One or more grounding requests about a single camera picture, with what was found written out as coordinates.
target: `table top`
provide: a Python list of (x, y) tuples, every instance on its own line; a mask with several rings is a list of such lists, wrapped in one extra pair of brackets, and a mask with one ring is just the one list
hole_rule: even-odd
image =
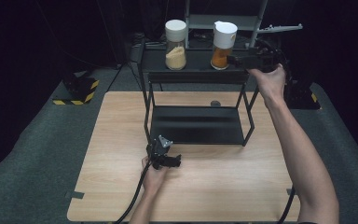
[[(235, 105), (238, 99), (237, 92), (154, 93), (158, 103), (165, 105), (209, 105), (218, 100), (224, 106)], [(249, 129), (243, 105), (240, 114), (242, 128)], [(252, 114), (255, 131), (246, 147), (173, 143), (169, 156), (182, 154), (182, 164), (168, 172), (151, 221), (280, 218), (292, 182), (261, 97), (256, 99)], [(114, 221), (127, 209), (146, 155), (144, 121), (145, 102), (140, 91), (112, 91), (104, 96), (75, 188), (84, 197), (72, 199), (67, 213), (71, 221)], [(130, 219), (133, 209), (125, 220)], [(296, 221), (298, 213), (295, 197), (286, 220)]]

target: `forearm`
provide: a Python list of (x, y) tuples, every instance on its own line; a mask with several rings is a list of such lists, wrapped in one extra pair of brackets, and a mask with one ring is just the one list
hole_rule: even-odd
[(156, 195), (156, 192), (144, 192), (141, 201), (132, 214), (130, 224), (149, 223)]
[(286, 166), (302, 209), (327, 207), (331, 209), (332, 217), (335, 217), (338, 210), (336, 193), (316, 148), (283, 100), (271, 101), (266, 105), (280, 139)]

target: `yellow and black hazard tape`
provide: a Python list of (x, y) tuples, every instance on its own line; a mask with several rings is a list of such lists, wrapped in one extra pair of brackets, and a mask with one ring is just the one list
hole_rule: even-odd
[(88, 104), (92, 97), (94, 97), (95, 90), (97, 89), (98, 84), (100, 83), (99, 80), (95, 80), (91, 87), (89, 88), (89, 94), (85, 97), (84, 100), (78, 99), (53, 99), (53, 104), (55, 105), (84, 105)]

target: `human arm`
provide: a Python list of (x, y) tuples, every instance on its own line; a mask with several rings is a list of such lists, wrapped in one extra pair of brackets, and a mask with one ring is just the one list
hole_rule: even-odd
[(333, 182), (307, 134), (283, 100), (285, 73), (281, 65), (271, 73), (253, 75), (281, 143), (288, 173), (300, 200), (298, 222), (338, 223), (338, 201)]
[[(144, 168), (147, 163), (148, 158), (143, 158), (142, 165)], [(167, 171), (168, 167), (162, 167), (159, 170), (156, 170), (153, 166), (149, 167), (143, 183), (145, 191), (132, 214), (130, 224), (149, 223), (154, 201), (158, 195), (158, 190), (164, 182)]]

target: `orange-filled jar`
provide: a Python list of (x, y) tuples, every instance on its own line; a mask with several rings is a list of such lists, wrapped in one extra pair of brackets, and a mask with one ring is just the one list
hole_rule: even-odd
[(217, 70), (228, 68), (227, 56), (234, 47), (238, 27), (231, 22), (217, 21), (213, 29), (211, 66)]

